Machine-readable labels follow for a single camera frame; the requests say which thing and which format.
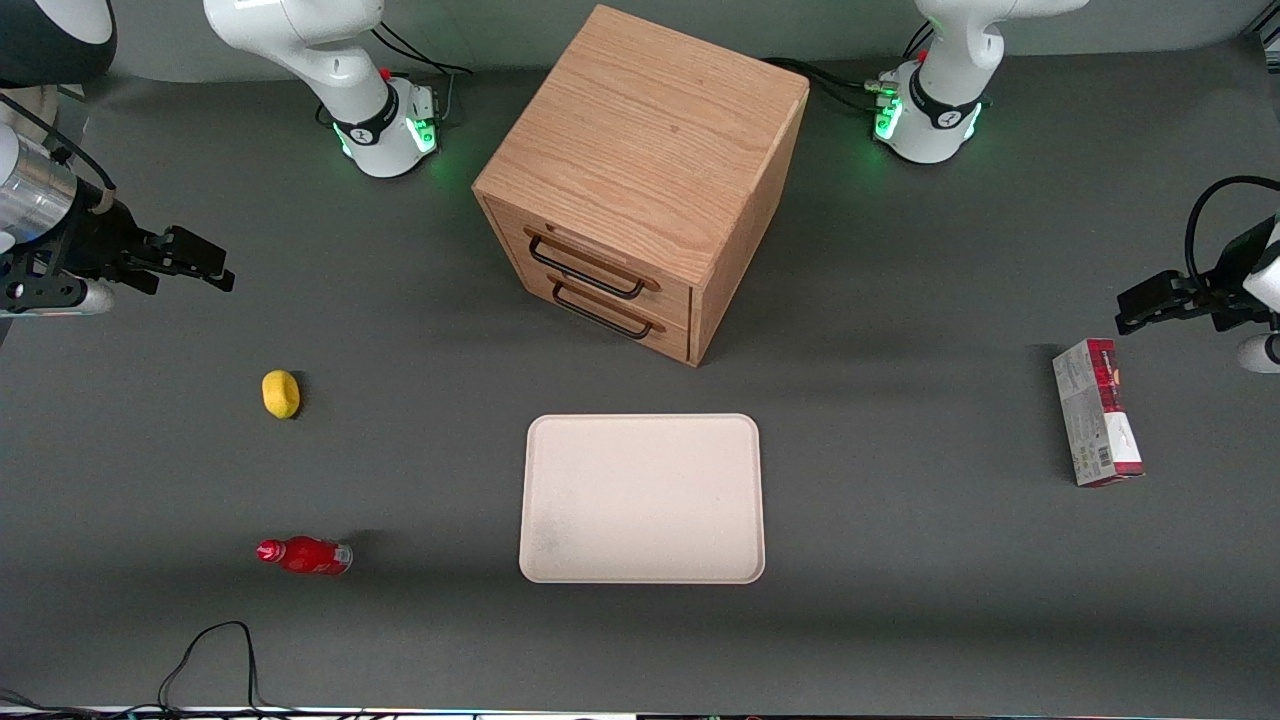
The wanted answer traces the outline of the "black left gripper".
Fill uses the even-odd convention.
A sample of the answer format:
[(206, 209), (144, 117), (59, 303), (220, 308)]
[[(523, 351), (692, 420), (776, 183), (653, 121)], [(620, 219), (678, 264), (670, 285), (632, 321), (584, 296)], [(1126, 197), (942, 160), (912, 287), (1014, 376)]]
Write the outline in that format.
[(1231, 240), (1217, 264), (1199, 277), (1197, 290), (1183, 273), (1164, 270), (1123, 291), (1116, 297), (1117, 333), (1130, 336), (1161, 322), (1206, 315), (1216, 332), (1245, 324), (1270, 325), (1274, 311), (1245, 291), (1244, 281), (1262, 258), (1272, 231), (1272, 222), (1261, 222)]

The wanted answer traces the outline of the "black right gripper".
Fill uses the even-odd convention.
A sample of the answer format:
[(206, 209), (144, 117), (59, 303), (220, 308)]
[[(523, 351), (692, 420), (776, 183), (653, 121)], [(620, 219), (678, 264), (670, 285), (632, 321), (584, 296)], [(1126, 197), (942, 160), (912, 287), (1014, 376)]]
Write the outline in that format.
[(180, 225), (161, 234), (142, 229), (129, 209), (113, 204), (102, 214), (78, 199), (58, 225), (58, 268), (81, 278), (159, 292), (160, 277), (184, 277), (232, 292), (236, 273), (225, 269), (227, 251)]

